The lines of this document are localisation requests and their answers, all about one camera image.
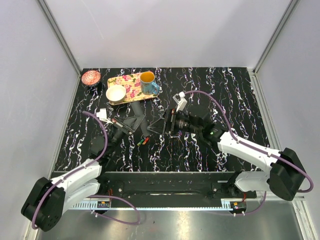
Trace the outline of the black remote control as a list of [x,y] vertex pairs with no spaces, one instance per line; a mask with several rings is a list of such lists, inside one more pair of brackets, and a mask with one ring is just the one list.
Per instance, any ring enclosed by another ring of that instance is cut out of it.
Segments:
[[130,105],[131,105],[131,108],[133,109],[134,114],[136,116],[142,117],[142,121],[140,123],[140,128],[141,128],[143,136],[145,138],[149,137],[151,135],[150,131],[148,130],[148,125],[149,124],[148,124],[148,121],[147,121],[146,116],[145,116],[145,112],[142,109],[142,106],[141,106],[140,102],[139,101],[134,101]]

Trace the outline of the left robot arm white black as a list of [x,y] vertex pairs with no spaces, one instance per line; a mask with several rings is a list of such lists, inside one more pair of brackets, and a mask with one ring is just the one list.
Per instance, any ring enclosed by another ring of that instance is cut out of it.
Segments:
[[100,125],[102,149],[94,158],[88,158],[59,177],[41,177],[35,182],[21,208],[21,214],[30,220],[33,230],[51,230],[67,210],[86,198],[107,197],[108,185],[101,181],[101,175],[106,171],[110,155],[124,137],[124,132],[119,130],[112,139],[108,139],[106,128],[99,118],[88,111],[83,111],[83,114]]

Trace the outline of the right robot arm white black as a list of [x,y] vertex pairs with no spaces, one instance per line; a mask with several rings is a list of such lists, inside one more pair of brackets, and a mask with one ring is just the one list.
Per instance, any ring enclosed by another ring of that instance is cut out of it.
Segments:
[[232,136],[221,124],[182,111],[166,110],[147,129],[159,135],[173,136],[178,132],[194,134],[212,149],[258,167],[259,171],[243,171],[233,177],[227,186],[227,192],[233,198],[239,198],[249,191],[271,191],[285,201],[292,201],[306,178],[306,171],[294,150],[286,147],[280,151]]

